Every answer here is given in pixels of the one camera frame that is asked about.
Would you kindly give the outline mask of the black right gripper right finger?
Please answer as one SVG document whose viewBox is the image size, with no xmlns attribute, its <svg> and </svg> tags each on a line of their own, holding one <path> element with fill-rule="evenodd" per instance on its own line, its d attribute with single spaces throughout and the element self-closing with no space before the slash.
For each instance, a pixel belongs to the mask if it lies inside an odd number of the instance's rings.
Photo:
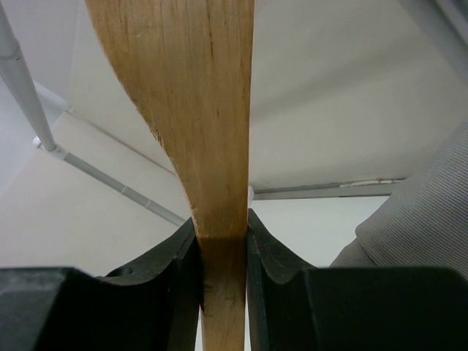
<svg viewBox="0 0 468 351">
<path fill-rule="evenodd" d="M 445 268 L 315 268 L 249 212 L 253 350 L 465 350 L 467 282 Z"/>
</svg>

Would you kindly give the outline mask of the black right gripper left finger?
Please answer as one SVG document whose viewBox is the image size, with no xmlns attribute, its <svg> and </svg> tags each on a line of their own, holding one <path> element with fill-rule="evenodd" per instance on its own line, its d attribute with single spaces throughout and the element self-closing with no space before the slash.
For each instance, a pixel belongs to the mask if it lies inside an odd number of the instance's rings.
<svg viewBox="0 0 468 351">
<path fill-rule="evenodd" d="M 200 252 L 191 221 L 106 276 L 1 271 L 3 350 L 193 350 Z"/>
</svg>

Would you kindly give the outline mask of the grey trousers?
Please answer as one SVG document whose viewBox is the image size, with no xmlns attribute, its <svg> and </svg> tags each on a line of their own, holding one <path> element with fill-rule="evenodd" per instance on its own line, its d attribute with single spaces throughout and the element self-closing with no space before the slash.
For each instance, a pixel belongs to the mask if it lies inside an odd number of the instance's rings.
<svg viewBox="0 0 468 351">
<path fill-rule="evenodd" d="M 467 275 L 467 123 L 355 229 L 333 267 L 435 266 Z"/>
</svg>

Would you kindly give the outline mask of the wooden clothes hanger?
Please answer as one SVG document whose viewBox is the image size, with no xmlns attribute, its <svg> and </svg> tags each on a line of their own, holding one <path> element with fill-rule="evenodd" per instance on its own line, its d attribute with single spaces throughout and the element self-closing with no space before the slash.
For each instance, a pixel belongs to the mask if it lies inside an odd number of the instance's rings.
<svg viewBox="0 0 468 351">
<path fill-rule="evenodd" d="M 203 259 L 203 347 L 245 335 L 253 1 L 88 1 L 113 71 L 170 158 Z"/>
</svg>

